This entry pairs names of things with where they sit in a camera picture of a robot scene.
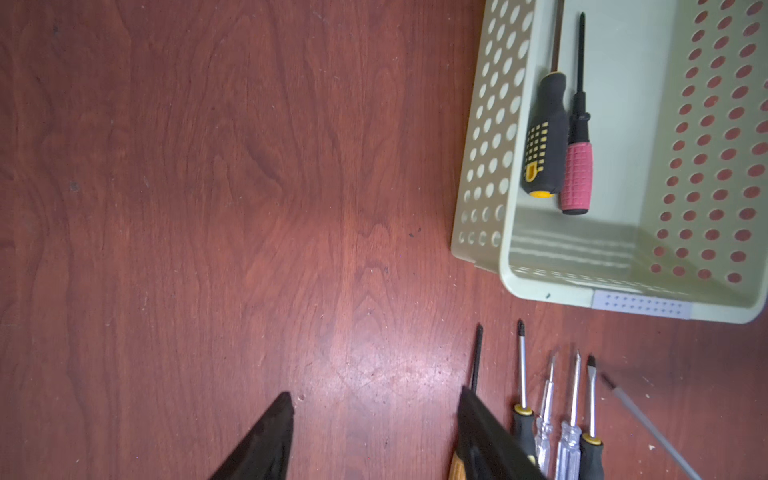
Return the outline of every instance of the plastic basket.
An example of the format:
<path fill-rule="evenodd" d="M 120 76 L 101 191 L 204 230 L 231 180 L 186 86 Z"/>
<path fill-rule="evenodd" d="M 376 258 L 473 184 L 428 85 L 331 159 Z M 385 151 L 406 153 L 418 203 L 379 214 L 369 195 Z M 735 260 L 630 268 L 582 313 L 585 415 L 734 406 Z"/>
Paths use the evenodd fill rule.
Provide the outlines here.
<path fill-rule="evenodd" d="M 768 290 L 768 5 L 565 2 L 566 108 L 587 14 L 594 187 L 579 217 L 519 187 L 554 5 L 486 3 L 453 254 L 521 298 L 749 322 Z"/>

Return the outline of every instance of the pink screwdriver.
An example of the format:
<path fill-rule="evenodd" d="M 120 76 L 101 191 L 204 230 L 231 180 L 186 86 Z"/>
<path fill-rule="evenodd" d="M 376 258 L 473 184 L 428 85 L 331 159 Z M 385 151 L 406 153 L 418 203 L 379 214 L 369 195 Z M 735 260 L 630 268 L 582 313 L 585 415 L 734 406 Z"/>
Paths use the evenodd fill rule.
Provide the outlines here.
<path fill-rule="evenodd" d="M 578 74 L 574 95 L 571 132 L 565 156 L 565 182 L 560 193 L 560 210 L 566 215 L 584 215 L 592 198 L 592 144 L 589 143 L 590 115 L 584 93 L 584 30 L 586 15 L 579 17 Z"/>

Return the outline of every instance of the hole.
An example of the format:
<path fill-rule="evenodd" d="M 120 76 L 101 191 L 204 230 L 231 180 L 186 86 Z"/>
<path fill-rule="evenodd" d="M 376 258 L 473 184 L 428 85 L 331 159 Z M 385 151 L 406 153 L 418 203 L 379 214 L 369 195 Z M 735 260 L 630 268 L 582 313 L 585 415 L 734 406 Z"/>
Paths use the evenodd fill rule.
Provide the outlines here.
<path fill-rule="evenodd" d="M 512 45 L 515 43 L 515 38 L 517 36 L 518 36 L 518 33 L 516 31 L 509 34 L 509 37 L 507 38 L 507 49 L 512 48 Z"/>
<path fill-rule="evenodd" d="M 523 78 L 525 78 L 525 68 L 521 68 L 518 70 L 518 73 L 515 74 L 515 87 L 520 86 L 523 82 Z"/>
<path fill-rule="evenodd" d="M 736 78 L 744 78 L 750 73 L 752 73 L 752 65 L 744 65 L 736 70 Z"/>
<path fill-rule="evenodd" d="M 766 168 L 764 165 L 753 165 L 749 170 L 746 171 L 746 174 L 750 177 L 759 177 L 760 175 L 764 174 L 765 171 Z"/>
<path fill-rule="evenodd" d="M 515 23 L 515 20 L 518 19 L 518 15 L 520 15 L 520 5 L 516 5 L 512 9 L 512 15 L 509 15 L 509 23 Z"/>
<path fill-rule="evenodd" d="M 760 11 L 760 9 L 763 8 L 762 2 L 754 2 L 750 7 L 746 10 L 747 15 L 755 15 L 757 12 Z"/>
<path fill-rule="evenodd" d="M 512 99 L 512 103 L 509 106 L 509 111 L 513 114 L 518 113 L 518 108 L 520 108 L 520 103 L 522 103 L 522 98 L 519 96 Z"/>
<path fill-rule="evenodd" d="M 720 158 L 722 158 L 725 161 L 732 160 L 735 156 L 736 156 L 735 148 L 727 148 L 723 150 L 722 154 L 720 154 Z"/>
<path fill-rule="evenodd" d="M 744 107 L 736 107 L 730 112 L 728 112 L 728 118 L 731 120 L 736 120 L 738 118 L 741 118 L 741 116 L 744 115 Z"/>
<path fill-rule="evenodd" d="M 518 133 L 518 125 L 512 124 L 507 128 L 507 140 L 511 140 L 512 138 L 515 138 L 515 134 Z"/>
<path fill-rule="evenodd" d="M 738 230 L 736 233 L 733 234 L 733 238 L 736 240 L 739 240 L 740 242 L 746 242 L 752 237 L 752 232 L 747 230 L 746 228 L 742 230 Z"/>
<path fill-rule="evenodd" d="M 746 95 L 746 93 L 749 90 L 750 89 L 746 85 L 742 85 L 742 86 L 738 87 L 736 90 L 733 91 L 733 93 L 731 94 L 731 97 L 736 98 L 736 99 L 743 98 L 744 95 Z"/>
<path fill-rule="evenodd" d="M 752 153 L 755 155 L 762 155 L 768 151 L 768 144 L 765 142 L 760 142 L 754 147 L 752 147 Z"/>
<path fill-rule="evenodd" d="M 533 20 L 533 12 L 528 12 L 528 14 L 523 18 L 523 31 L 527 31 L 528 27 L 531 26 L 531 21 Z"/>
<path fill-rule="evenodd" d="M 745 208 L 739 212 L 741 220 L 752 220 L 755 215 L 757 215 L 757 211 L 752 207 Z"/>
<path fill-rule="evenodd" d="M 744 33 L 743 33 L 743 35 L 744 35 L 745 37 L 749 37 L 749 36 L 751 36 L 751 35 L 754 35 L 754 33 L 755 33 L 756 31 L 758 31 L 758 30 L 760 30 L 760 24 L 759 24 L 759 23 L 757 23 L 757 22 L 755 22 L 755 23 L 753 23 L 752 25 L 748 25 L 748 26 L 747 26 L 747 27 L 744 29 Z"/>
<path fill-rule="evenodd" d="M 728 36 L 727 35 L 717 39 L 717 41 L 715 42 L 715 45 L 714 45 L 715 46 L 715 50 L 720 50 L 722 47 L 724 47 L 726 45 L 728 45 Z"/>
<path fill-rule="evenodd" d="M 739 56 L 741 58 L 747 58 L 755 52 L 756 48 L 757 47 L 755 46 L 754 43 L 750 43 L 749 45 L 741 49 L 741 51 L 739 52 Z"/>
<path fill-rule="evenodd" d="M 520 44 L 520 48 L 518 49 L 518 58 L 523 58 L 526 53 L 528 53 L 528 44 L 530 44 L 528 40 L 522 42 Z"/>
<path fill-rule="evenodd" d="M 733 127 L 728 129 L 727 132 L 725 132 L 725 138 L 726 140 L 734 140 L 741 135 L 741 129 L 738 127 Z"/>

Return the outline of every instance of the wooden surface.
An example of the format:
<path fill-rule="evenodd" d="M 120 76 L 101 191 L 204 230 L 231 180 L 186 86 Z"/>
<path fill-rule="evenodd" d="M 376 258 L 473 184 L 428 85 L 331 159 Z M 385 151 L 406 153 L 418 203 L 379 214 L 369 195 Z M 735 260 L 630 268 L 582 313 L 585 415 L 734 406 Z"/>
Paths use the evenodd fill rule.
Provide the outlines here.
<path fill-rule="evenodd" d="M 704 478 L 766 478 L 765 315 L 531 303 L 450 255 L 482 5 L 4 2 L 0 478 L 206 478 L 283 390 L 291 479 L 444 478 L 477 322 L 511 420 L 518 317 L 558 421 L 578 346 Z M 683 478 L 598 398 L 608 478 Z"/>

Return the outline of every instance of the pink screwdriver handle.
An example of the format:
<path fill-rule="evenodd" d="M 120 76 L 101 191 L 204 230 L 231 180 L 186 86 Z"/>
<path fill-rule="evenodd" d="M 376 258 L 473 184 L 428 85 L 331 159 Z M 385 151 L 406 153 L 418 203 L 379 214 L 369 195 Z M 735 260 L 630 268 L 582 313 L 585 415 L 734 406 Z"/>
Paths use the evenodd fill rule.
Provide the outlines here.
<path fill-rule="evenodd" d="M 592 198 L 592 144 L 568 145 L 565 157 L 565 183 L 560 193 L 560 210 L 566 215 L 582 215 Z"/>

